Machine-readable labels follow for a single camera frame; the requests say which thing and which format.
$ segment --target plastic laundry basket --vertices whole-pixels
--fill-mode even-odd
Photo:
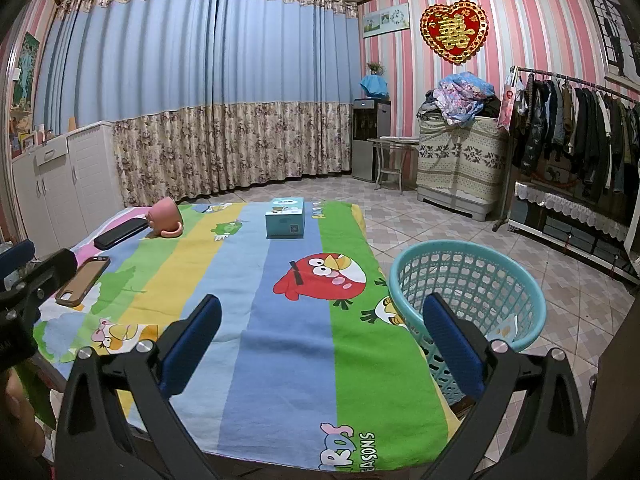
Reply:
[[[524,350],[546,320],[545,297],[518,263],[489,247],[458,240],[432,240],[404,250],[389,273],[389,291],[398,313],[426,351],[431,374],[449,404],[464,395],[422,322],[424,298],[439,293],[458,317],[483,334],[515,314],[518,333],[511,343]]]

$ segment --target tissue box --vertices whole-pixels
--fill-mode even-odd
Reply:
[[[274,198],[265,218],[267,238],[302,238],[305,233],[305,199]]]

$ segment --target black smartphone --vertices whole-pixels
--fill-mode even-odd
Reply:
[[[111,249],[121,241],[149,227],[146,218],[130,218],[126,222],[109,229],[94,239],[94,245],[101,251]]]

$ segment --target red heart decoration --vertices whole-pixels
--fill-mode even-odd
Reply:
[[[424,41],[436,54],[456,65],[480,50],[488,31],[484,10],[468,0],[452,5],[432,5],[420,20]]]

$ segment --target smartphone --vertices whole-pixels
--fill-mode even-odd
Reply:
[[[94,239],[94,245],[101,251],[105,251],[147,227],[149,227],[149,222],[146,218],[130,218],[126,222],[96,237]]]
[[[108,256],[93,256],[88,258],[65,286],[56,293],[56,303],[63,306],[75,307],[82,303],[84,297],[91,290],[100,275],[109,266]]]

